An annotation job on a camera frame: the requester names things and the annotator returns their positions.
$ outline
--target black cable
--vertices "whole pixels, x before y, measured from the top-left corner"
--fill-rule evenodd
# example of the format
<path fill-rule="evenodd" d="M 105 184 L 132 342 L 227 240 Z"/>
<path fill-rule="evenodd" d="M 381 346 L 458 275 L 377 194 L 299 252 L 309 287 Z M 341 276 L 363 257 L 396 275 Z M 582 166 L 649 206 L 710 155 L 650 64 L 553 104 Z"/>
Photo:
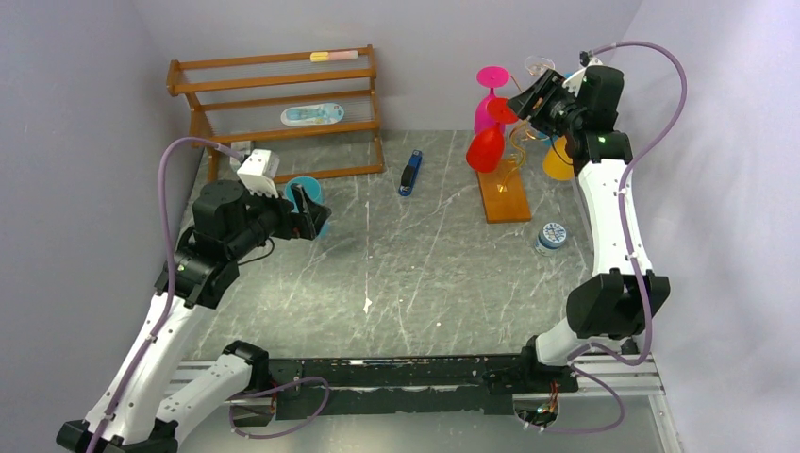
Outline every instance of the black cable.
<path fill-rule="evenodd" d="M 565 164 L 567 164 L 567 165 L 569 165 L 571 167 L 573 166 L 573 164 L 571 162 L 568 162 L 566 159 L 564 159 L 561 156 L 561 153 L 559 153 L 559 151 L 556 149 L 556 141 L 553 140 L 552 137 L 550 138 L 550 147 L 553 148 L 553 152 L 556 153 L 556 156 L 558 156 L 558 158 L 561 159 L 562 162 L 564 162 Z"/>
<path fill-rule="evenodd" d="M 267 238 L 267 241 L 272 245 L 272 247 L 270 248 L 269 252 L 261 255 L 260 257 L 253 258 L 252 260 L 241 261 L 239 263 L 239 266 L 241 267 L 241 266 L 244 266 L 245 264 L 250 264 L 251 262 L 255 262 L 255 261 L 258 261 L 258 260 L 263 260 L 263 259 L 269 257 L 270 255 L 272 255 L 273 252 L 275 252 L 275 241 L 273 241 L 273 238 Z"/>

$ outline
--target blue and black tool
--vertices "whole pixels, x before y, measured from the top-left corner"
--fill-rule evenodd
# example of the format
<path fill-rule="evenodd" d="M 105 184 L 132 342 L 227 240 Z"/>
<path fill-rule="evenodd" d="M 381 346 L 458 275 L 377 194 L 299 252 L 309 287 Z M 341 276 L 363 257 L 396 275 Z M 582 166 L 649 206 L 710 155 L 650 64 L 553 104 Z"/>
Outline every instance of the blue and black tool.
<path fill-rule="evenodd" d="M 403 175 L 400 176 L 400 189 L 397 190 L 403 196 L 411 195 L 414 189 L 414 182 L 417 180 L 417 174 L 420 173 L 420 166 L 423 164 L 423 152 L 415 149 L 411 153 L 411 159 L 408 160 L 408 165 L 403 170 Z"/>

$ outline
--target blue cup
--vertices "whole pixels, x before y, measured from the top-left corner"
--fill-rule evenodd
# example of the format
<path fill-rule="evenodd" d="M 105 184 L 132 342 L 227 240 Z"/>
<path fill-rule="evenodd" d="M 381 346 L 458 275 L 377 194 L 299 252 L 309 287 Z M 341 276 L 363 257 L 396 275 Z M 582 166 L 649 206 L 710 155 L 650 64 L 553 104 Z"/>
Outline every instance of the blue cup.
<path fill-rule="evenodd" d="M 322 186 L 320 186 L 320 181 L 314 179 L 311 176 L 298 176 L 287 182 L 286 189 L 284 190 L 286 198 L 292 203 L 294 203 L 294 209 L 292 210 L 292 212 L 297 212 L 297 203 L 294 201 L 294 194 L 292 193 L 292 184 L 301 185 L 303 189 L 306 190 L 308 198 L 310 198 L 311 201 L 313 201 L 314 203 L 317 203 L 319 205 L 323 205 L 325 203 L 325 197 L 323 196 L 323 188 Z M 330 225 L 328 224 L 328 222 L 325 222 L 322 230 L 320 231 L 319 236 L 317 237 L 322 238 L 327 233 L 329 228 Z"/>

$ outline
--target wooden shelf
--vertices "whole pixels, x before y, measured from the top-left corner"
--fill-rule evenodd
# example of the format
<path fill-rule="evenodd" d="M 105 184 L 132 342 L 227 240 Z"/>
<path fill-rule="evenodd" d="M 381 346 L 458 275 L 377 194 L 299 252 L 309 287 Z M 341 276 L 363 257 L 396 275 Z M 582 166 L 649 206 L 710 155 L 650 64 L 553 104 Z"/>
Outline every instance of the wooden shelf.
<path fill-rule="evenodd" d="M 380 173 L 385 169 L 380 143 L 380 110 L 375 93 L 377 66 L 371 45 L 358 49 L 357 59 L 311 62 L 311 52 L 206 59 L 173 60 L 167 75 L 167 91 L 186 96 L 192 112 L 190 133 L 219 143 L 265 141 L 312 137 L 361 130 L 372 130 L 378 164 L 325 171 L 309 171 L 314 177 L 353 176 Z M 269 89 L 298 84 L 319 86 L 326 82 L 364 79 L 369 85 L 362 90 L 315 92 L 242 99 L 242 93 L 253 89 Z M 208 93 L 237 92 L 234 99 L 208 102 Z M 285 126 L 280 122 L 284 109 L 307 104 L 335 102 L 344 109 L 344 118 L 335 125 Z M 208 150 L 208 180 L 215 180 L 219 153 Z M 279 176 L 280 182 L 289 176 Z"/>

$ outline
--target wooden base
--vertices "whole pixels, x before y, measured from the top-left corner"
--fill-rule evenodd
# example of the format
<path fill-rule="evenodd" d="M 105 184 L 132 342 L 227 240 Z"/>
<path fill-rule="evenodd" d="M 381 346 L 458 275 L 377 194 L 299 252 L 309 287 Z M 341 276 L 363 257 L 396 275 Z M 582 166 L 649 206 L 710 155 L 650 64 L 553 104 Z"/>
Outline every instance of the wooden base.
<path fill-rule="evenodd" d="M 514 159 L 503 159 L 493 172 L 477 174 L 487 223 L 528 222 L 531 219 L 523 181 L 515 166 Z M 503 186 L 509 171 L 511 176 Z"/>

